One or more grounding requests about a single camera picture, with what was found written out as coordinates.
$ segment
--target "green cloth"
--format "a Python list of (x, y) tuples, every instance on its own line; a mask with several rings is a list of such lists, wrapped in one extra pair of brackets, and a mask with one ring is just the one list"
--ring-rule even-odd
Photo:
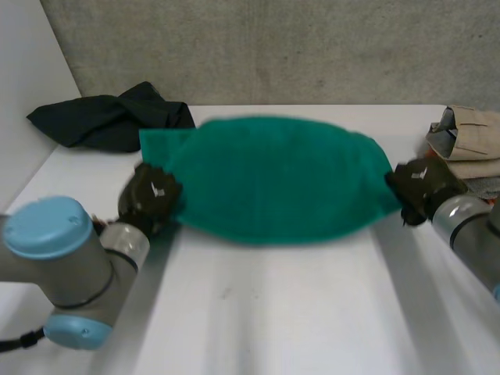
[(371, 138), (282, 117), (141, 130), (142, 157), (183, 184), (174, 218), (250, 244), (339, 238), (399, 209)]

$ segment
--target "light blue robot joint cap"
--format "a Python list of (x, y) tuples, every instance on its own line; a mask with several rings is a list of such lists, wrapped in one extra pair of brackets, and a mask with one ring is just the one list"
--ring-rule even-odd
[(50, 341), (83, 350), (101, 348), (112, 330), (108, 324), (72, 315), (52, 315), (44, 325), (44, 334)]
[(79, 202), (55, 196), (29, 203), (10, 216), (3, 227), (3, 240), (15, 255), (50, 260), (77, 250), (92, 227)]

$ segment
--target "white tabletop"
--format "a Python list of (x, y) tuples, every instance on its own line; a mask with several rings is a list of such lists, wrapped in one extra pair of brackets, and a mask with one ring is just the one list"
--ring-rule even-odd
[[(191, 107), (217, 116), (281, 114), (373, 137), (391, 164), (411, 159), (439, 105)], [(57, 148), (10, 208), (69, 195), (116, 215), (134, 155)], [(0, 285), (0, 339), (43, 324), (34, 286)], [(500, 307), (432, 228), (395, 214), (340, 241), (249, 248), (186, 227), (157, 241), (106, 346), (43, 341), (0, 358), (1, 374), (498, 374)]]

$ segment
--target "white wall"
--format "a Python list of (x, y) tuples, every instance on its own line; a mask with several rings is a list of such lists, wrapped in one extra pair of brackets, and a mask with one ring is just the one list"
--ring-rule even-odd
[(55, 147), (26, 115), (79, 96), (40, 3), (0, 0), (0, 212)]

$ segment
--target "crumpled black fabric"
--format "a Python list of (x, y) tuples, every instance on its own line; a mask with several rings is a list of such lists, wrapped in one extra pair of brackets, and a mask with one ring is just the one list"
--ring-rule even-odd
[(63, 146), (106, 152), (140, 150), (140, 129), (195, 127), (186, 103), (167, 102), (149, 82), (118, 97), (99, 95), (43, 105), (27, 118)]

